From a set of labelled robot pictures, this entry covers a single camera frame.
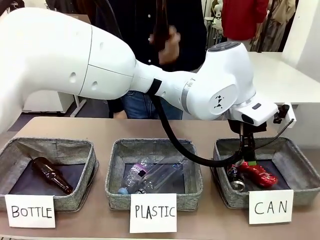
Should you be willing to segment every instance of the white table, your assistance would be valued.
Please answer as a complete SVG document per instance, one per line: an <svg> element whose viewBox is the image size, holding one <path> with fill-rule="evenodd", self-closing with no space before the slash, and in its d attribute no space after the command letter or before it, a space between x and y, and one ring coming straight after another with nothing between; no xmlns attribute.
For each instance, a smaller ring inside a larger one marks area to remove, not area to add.
<svg viewBox="0 0 320 240"><path fill-rule="evenodd" d="M249 52L257 92L276 104L320 103L320 83L281 61L280 54Z"/></svg>

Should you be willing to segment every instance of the white robotic arm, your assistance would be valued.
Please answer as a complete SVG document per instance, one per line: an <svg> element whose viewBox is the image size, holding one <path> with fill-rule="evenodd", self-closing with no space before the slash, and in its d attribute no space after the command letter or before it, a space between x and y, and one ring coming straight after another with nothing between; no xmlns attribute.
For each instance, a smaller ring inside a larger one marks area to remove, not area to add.
<svg viewBox="0 0 320 240"><path fill-rule="evenodd" d="M0 133L19 117L27 97L54 90L112 100L129 90L155 95L202 120L225 113L259 126L277 106L258 97L246 48L210 48L197 73L165 72L136 60L130 47L90 24L55 11L21 8L0 22Z"/></svg>

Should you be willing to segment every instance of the brown glass bottle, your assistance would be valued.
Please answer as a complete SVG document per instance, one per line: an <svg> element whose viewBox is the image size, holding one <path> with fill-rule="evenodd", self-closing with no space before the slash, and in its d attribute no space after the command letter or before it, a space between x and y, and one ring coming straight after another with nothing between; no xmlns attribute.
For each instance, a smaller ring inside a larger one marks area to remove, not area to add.
<svg viewBox="0 0 320 240"><path fill-rule="evenodd" d="M73 187L64 179L62 173L45 157L37 157L31 160L32 169L49 184L60 188L65 194L71 194Z"/></svg>
<svg viewBox="0 0 320 240"><path fill-rule="evenodd" d="M153 44L158 52L165 48L166 41L169 37L167 1L156 0L156 19L153 30Z"/></svg>

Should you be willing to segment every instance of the blue bottle cap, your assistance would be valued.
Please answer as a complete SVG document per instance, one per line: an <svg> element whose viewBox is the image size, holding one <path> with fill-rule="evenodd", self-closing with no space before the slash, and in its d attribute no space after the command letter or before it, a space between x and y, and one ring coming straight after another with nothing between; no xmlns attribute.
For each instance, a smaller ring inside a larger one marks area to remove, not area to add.
<svg viewBox="0 0 320 240"><path fill-rule="evenodd" d="M126 188L121 187L121 188L119 188L119 190L118 190L118 194L128 195L129 192L128 192L128 190L127 190Z"/></svg>

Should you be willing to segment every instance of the robot logo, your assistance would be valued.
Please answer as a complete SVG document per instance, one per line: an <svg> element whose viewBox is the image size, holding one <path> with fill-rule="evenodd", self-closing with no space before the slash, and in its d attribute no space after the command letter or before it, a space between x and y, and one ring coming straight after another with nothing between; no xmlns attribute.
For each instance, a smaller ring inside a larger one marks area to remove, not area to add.
<svg viewBox="0 0 320 240"><path fill-rule="evenodd" d="M223 107L221 106L220 102L222 101L222 99L224 99L224 97L222 97L222 96L219 95L219 96L216 96L215 99L218 99L218 104L214 107L214 109L215 109L215 108L221 108L221 109L223 109Z"/></svg>

